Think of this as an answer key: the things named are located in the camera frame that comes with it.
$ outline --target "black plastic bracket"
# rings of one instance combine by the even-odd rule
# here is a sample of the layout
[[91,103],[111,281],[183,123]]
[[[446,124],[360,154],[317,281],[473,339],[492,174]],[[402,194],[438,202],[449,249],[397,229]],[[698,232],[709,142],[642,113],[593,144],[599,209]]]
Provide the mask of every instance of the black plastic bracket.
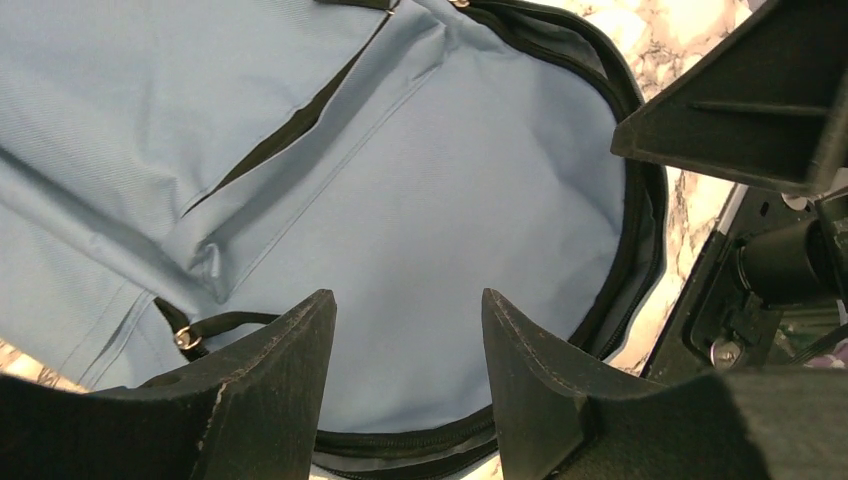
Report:
[[770,0],[615,131],[612,151],[808,195],[848,161],[848,0]]
[[505,480],[841,478],[848,467],[842,372],[713,372],[665,387],[556,338],[492,290],[483,334]]
[[[813,282],[812,273],[801,268],[809,261],[808,252],[801,248],[804,242],[798,245],[804,239],[791,237],[793,229],[805,231],[800,227],[816,220],[814,210],[792,209],[778,193],[749,188],[735,212],[730,214],[733,214],[730,225],[723,231],[714,231],[701,249],[683,292],[648,357],[643,369],[645,378],[676,383],[712,369],[715,358],[711,358],[711,347],[722,339],[739,344],[741,355],[732,362],[734,367],[761,366],[767,360],[786,308],[828,298],[835,306],[836,291],[818,281]],[[788,240],[782,239],[781,232],[790,235]],[[769,237],[776,237],[776,240],[771,241]],[[750,245],[753,248],[743,252]],[[746,253],[749,263],[747,274],[742,272],[740,264],[743,263],[740,262],[742,253]],[[751,263],[755,253],[769,268],[785,269],[787,274],[775,275],[769,273],[768,268],[754,270],[756,265]],[[755,282],[760,289],[757,294],[741,278],[746,275],[749,280],[779,278],[765,287],[760,285],[762,280]],[[770,303],[773,297],[789,301],[789,304]]]
[[319,290],[134,389],[77,395],[0,375],[3,475],[306,479],[335,316],[332,292]]

